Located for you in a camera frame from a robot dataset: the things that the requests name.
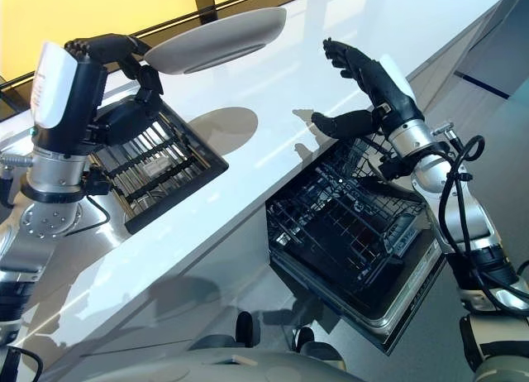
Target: dish rack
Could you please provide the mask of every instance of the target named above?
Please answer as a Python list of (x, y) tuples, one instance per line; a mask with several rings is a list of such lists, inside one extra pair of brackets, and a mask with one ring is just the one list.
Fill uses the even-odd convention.
[(138, 137), (90, 157), (112, 181), (112, 193), (130, 233), (138, 232), (228, 168), (165, 104)]
[(384, 140), (339, 141), (309, 165), (267, 202), (270, 250), (290, 254), (346, 297), (381, 275), (391, 279), (383, 272), (403, 263), (424, 204), (372, 172), (369, 161), (390, 152)]

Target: silver robot arm segment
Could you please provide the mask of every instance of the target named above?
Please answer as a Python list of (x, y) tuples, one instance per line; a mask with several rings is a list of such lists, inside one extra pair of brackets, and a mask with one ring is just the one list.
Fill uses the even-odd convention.
[[(387, 181), (410, 176), (427, 205), (461, 302), (470, 313), (460, 320), (460, 332), (476, 380), (529, 380), (529, 287), (505, 255), (490, 216), (470, 192), (472, 175), (463, 165), (481, 155), (484, 138), (475, 136), (463, 145), (451, 124), (432, 131), (406, 79), (387, 57), (378, 62), (331, 39), (323, 41), (323, 49), (341, 76), (354, 79), (369, 96), (374, 109), (338, 117), (315, 112), (312, 121), (337, 139), (381, 134), (390, 142), (394, 154), (383, 156), (375, 173)], [(450, 144), (436, 140), (441, 133)]]

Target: metal cylinder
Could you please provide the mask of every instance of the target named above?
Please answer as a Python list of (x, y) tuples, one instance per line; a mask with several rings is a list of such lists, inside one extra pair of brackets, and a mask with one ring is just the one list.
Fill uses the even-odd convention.
[(63, 155), (35, 147), (33, 166), (27, 172), (27, 182), (40, 192), (78, 192), (87, 156)]
[(401, 157), (408, 156), (435, 142), (428, 126), (421, 119), (402, 124), (389, 135), (388, 140)]

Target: dishwasher drawer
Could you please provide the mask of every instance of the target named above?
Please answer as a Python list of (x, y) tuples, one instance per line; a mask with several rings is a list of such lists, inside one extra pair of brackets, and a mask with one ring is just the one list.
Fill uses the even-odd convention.
[(271, 261), (386, 353), (444, 261), (421, 199), (371, 172), (390, 151), (339, 141), (266, 203)]

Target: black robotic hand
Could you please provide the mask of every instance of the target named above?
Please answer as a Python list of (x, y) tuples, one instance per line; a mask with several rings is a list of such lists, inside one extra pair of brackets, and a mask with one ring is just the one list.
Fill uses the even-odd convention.
[(413, 99), (400, 90), (378, 61), (331, 38), (323, 41), (323, 49), (332, 66), (341, 69), (341, 77), (356, 80), (374, 105), (372, 112), (353, 111), (334, 118), (313, 113), (312, 121), (324, 134), (345, 139), (367, 136), (382, 129), (387, 137), (405, 122), (424, 120)]

